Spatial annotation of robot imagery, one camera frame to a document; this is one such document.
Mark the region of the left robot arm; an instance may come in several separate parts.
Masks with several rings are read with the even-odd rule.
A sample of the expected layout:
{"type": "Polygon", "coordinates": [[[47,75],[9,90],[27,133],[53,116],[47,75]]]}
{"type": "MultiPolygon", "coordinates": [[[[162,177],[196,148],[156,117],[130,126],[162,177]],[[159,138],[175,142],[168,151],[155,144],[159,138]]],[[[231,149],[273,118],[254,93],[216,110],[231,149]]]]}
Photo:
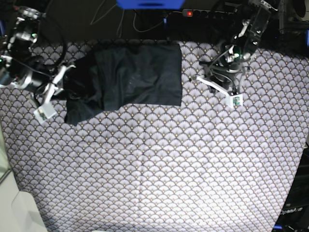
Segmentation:
{"type": "Polygon", "coordinates": [[[246,63],[253,57],[271,17],[279,9],[277,0],[243,0],[233,11],[231,25],[223,29],[220,54],[210,62],[200,62],[203,80],[222,87],[228,94],[240,93],[246,63]]]}

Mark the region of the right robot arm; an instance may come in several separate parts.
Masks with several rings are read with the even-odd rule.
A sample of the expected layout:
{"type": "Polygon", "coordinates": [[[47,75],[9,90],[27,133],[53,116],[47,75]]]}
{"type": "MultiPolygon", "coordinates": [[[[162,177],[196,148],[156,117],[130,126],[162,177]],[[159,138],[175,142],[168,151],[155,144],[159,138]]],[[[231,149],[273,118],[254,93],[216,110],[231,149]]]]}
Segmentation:
{"type": "Polygon", "coordinates": [[[55,87],[51,99],[67,100],[77,94],[70,88],[53,83],[60,73],[68,45],[61,35],[62,53],[54,64],[45,65],[42,56],[32,56],[30,48],[37,42],[41,21],[46,20],[50,0],[19,0],[14,6],[14,25],[8,30],[0,43],[0,86],[12,85],[14,88],[31,92],[33,97],[42,95],[50,87],[55,87]]]}

